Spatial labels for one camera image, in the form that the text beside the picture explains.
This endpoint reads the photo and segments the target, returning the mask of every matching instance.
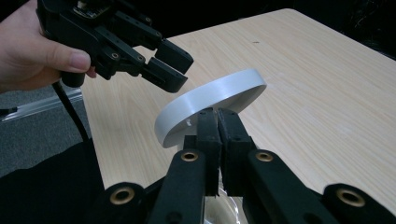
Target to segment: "wooden table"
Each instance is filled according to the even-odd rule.
[[[307,187],[322,193],[329,184],[350,184],[396,214],[396,62],[292,9],[169,40],[195,60],[178,93],[124,73],[87,78],[82,87],[106,187],[146,187],[163,177],[177,148],[157,141],[161,109],[216,78],[255,68],[268,86],[240,117],[256,144],[278,154]]]

